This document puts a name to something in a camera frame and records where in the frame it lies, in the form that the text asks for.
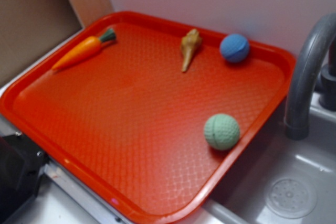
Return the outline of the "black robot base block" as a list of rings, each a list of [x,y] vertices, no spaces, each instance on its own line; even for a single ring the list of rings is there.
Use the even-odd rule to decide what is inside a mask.
[[[1,137],[1,223],[38,195],[47,154],[26,135]]]

